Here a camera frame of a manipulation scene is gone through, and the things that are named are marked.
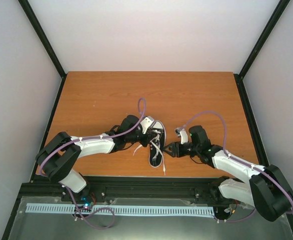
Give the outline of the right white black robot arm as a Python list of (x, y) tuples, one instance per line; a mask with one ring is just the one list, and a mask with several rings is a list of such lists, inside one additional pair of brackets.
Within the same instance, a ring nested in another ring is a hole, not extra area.
[(234, 156), (222, 146), (212, 144), (200, 125), (175, 132), (180, 141), (165, 146), (165, 153), (173, 158), (197, 157), (201, 164), (235, 177), (220, 177), (211, 184), (210, 194), (216, 202), (239, 201), (255, 208), (270, 222), (293, 211), (293, 189), (277, 166), (258, 165)]

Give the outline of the white shoelace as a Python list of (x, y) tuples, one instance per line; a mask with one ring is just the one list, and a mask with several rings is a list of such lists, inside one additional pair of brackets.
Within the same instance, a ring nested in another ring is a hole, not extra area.
[(154, 128), (146, 131), (147, 144), (149, 146), (148, 163), (152, 168), (162, 165), (163, 174), (166, 175), (166, 165), (164, 158), (164, 147), (167, 133), (164, 128)]

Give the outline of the black white canvas sneaker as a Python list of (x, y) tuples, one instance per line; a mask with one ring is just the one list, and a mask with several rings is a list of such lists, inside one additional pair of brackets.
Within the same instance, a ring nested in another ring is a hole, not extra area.
[(156, 133), (156, 137), (149, 143), (149, 164), (153, 168), (159, 167), (164, 162), (164, 147), (167, 139), (165, 126), (159, 120), (155, 121), (151, 130)]

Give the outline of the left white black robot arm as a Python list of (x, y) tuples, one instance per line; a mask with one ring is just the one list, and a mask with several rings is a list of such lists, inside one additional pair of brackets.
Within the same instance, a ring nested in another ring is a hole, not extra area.
[(65, 131), (58, 133), (36, 156), (40, 172), (51, 182), (68, 187), (75, 198), (86, 201), (91, 189), (73, 167), (79, 158), (123, 151), (126, 144), (139, 143), (142, 147), (156, 143), (164, 133), (160, 122), (150, 116), (142, 119), (128, 115), (120, 125), (113, 126), (99, 136), (76, 137)]

